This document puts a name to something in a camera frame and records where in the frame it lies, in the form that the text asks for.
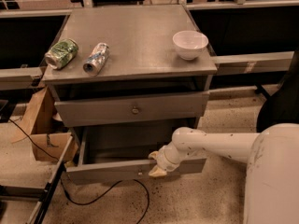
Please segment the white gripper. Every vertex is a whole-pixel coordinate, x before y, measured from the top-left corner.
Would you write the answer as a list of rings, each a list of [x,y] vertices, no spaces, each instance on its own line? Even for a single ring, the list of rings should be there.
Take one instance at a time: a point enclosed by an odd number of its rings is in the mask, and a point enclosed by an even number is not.
[[[173,172],[180,164],[187,159],[187,152],[178,149],[173,144],[168,144],[161,147],[158,151],[152,151],[148,155],[149,159],[154,159],[157,162],[150,171],[151,177],[166,176],[167,172]]]

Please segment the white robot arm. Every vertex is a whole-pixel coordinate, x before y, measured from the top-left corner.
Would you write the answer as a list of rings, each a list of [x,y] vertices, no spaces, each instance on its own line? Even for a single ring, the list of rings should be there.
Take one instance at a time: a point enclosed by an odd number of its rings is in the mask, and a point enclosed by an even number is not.
[[[149,154],[149,174],[164,176],[204,149],[247,165],[243,224],[299,224],[299,125],[260,133],[205,133],[178,128],[169,144]]]

